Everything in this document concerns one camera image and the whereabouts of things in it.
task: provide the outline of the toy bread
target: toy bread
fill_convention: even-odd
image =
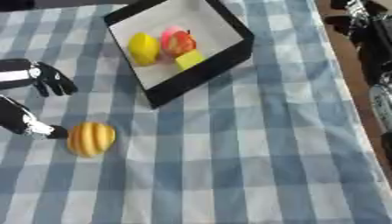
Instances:
[[[83,158],[91,158],[105,152],[115,141],[115,130],[99,122],[83,122],[69,133],[68,149]]]

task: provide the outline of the table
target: table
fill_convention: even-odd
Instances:
[[[45,123],[117,130],[85,159],[0,130],[2,223],[390,223],[389,185],[312,0],[232,0],[253,58],[150,110],[102,15],[121,5],[0,14],[1,58],[80,88],[2,91]]]

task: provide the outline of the yellow lemon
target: yellow lemon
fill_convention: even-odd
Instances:
[[[148,66],[157,60],[159,42],[144,32],[135,34],[128,43],[128,51],[140,66]]]
[[[116,132],[112,127],[99,122],[83,122],[70,131],[67,146],[74,154],[91,158],[105,152],[115,140]]]

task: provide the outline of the yellow block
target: yellow block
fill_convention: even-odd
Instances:
[[[176,63],[177,66],[179,67],[179,70],[185,71],[186,69],[190,67],[194,67],[200,62],[204,60],[203,55],[198,50],[191,50],[190,52],[187,52],[178,58],[176,58]]]

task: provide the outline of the red apple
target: red apple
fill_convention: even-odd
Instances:
[[[186,31],[176,31],[169,37],[165,51],[172,57],[177,58],[194,49],[196,49],[196,41],[193,36]]]

